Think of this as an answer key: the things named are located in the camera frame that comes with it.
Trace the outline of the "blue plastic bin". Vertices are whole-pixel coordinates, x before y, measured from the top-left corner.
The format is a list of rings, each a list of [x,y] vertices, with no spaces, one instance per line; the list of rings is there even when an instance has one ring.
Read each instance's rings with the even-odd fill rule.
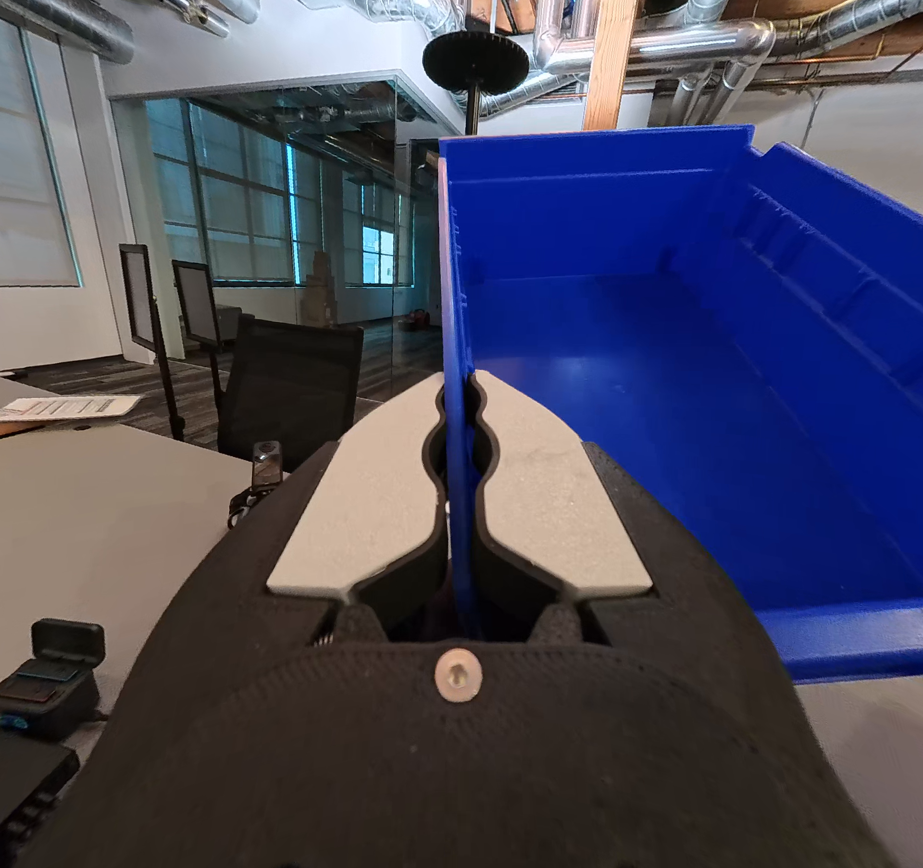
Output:
[[[440,141],[444,368],[596,444],[795,682],[921,675],[921,216],[749,125]]]

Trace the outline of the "black floor lamp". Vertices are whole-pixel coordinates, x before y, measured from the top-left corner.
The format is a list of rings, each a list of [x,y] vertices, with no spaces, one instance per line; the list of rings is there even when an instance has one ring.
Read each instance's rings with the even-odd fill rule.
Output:
[[[520,45],[496,33],[454,31],[426,45],[422,65],[438,87],[465,94],[465,135],[476,136],[481,97],[518,87],[528,74],[530,61]]]

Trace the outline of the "printed paper sheet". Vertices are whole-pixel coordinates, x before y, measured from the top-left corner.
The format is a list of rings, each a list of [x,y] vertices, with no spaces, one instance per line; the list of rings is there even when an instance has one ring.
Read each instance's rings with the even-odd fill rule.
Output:
[[[142,396],[22,397],[1,408],[1,423],[92,422],[118,420],[131,413]]]

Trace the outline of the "wooden post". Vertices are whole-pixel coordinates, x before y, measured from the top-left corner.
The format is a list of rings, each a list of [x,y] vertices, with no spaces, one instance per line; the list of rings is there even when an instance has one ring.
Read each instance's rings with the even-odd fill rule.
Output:
[[[583,131],[615,130],[629,64],[630,44],[643,0],[601,0],[594,37]]]

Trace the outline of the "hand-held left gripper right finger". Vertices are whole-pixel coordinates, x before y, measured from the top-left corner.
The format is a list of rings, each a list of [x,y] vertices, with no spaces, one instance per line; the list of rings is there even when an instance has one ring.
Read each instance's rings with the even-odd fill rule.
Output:
[[[489,371],[470,380],[489,455],[476,506],[486,545],[567,597],[649,592],[652,577],[580,436]]]

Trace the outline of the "silver round air duct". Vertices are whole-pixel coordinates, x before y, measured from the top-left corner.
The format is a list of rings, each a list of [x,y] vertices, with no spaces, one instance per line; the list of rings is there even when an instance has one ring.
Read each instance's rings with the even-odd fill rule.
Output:
[[[823,12],[777,20],[770,58],[806,60],[922,12],[922,0],[845,0]]]

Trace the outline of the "silver insulated pipes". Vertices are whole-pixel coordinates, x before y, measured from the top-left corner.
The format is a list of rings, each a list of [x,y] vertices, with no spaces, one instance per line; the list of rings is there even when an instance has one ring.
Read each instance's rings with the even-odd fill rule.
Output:
[[[537,0],[533,35],[535,66],[544,74],[575,77],[591,71],[594,36],[566,37],[564,0]],[[648,70],[680,62],[764,62],[776,41],[772,22],[747,19],[680,27],[637,29],[629,44],[629,63]]]

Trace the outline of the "silver spiral duct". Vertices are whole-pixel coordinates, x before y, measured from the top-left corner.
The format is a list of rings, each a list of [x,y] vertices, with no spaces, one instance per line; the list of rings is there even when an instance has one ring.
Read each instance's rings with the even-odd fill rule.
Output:
[[[1,0],[1,8],[111,63],[125,65],[134,57],[134,35],[129,24],[93,0]]]

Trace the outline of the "black charger case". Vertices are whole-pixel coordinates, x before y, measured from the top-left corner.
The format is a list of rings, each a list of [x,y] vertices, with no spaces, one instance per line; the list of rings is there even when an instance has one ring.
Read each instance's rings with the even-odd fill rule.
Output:
[[[96,718],[105,631],[94,622],[42,618],[30,637],[31,657],[1,682],[1,728],[62,742]]]

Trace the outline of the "black flat device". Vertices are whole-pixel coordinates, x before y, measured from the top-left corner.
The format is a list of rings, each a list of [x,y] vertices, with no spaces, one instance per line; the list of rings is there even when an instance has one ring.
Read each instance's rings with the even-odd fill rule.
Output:
[[[2,731],[2,864],[11,862],[40,828],[79,769],[77,753],[70,747]]]

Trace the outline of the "black mesh chair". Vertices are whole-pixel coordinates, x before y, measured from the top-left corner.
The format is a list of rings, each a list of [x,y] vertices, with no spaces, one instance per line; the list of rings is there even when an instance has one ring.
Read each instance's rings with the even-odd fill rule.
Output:
[[[293,473],[353,424],[363,328],[319,328],[243,314],[218,411],[217,450],[250,459],[254,445],[280,443]]]

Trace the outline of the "black panel on stand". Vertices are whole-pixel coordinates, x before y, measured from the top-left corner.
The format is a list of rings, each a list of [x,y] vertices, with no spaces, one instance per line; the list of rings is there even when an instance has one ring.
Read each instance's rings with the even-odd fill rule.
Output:
[[[206,351],[212,374],[213,394],[217,411],[221,410],[224,389],[217,356],[224,351],[213,296],[212,273],[203,262],[172,261],[180,311],[186,337]]]
[[[178,411],[175,399],[157,298],[153,288],[148,248],[143,244],[122,243],[119,245],[119,257],[131,339],[135,344],[155,355],[171,435],[175,440],[183,442],[185,421]]]

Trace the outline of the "grey desk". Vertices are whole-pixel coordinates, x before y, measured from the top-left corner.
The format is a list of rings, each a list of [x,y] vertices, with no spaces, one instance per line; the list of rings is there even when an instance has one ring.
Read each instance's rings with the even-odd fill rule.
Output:
[[[340,439],[222,532],[246,465],[121,425],[2,443],[2,669],[110,631],[109,712],[18,866],[921,866],[921,678],[796,688],[698,541],[584,443],[652,577],[567,597],[446,521],[348,597],[267,581]]]

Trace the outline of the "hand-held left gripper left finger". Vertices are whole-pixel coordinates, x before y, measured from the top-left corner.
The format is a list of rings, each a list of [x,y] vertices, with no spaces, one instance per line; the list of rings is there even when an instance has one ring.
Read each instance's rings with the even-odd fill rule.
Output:
[[[442,372],[345,433],[269,575],[275,595],[348,597],[444,527],[445,495],[424,465],[441,420]]]

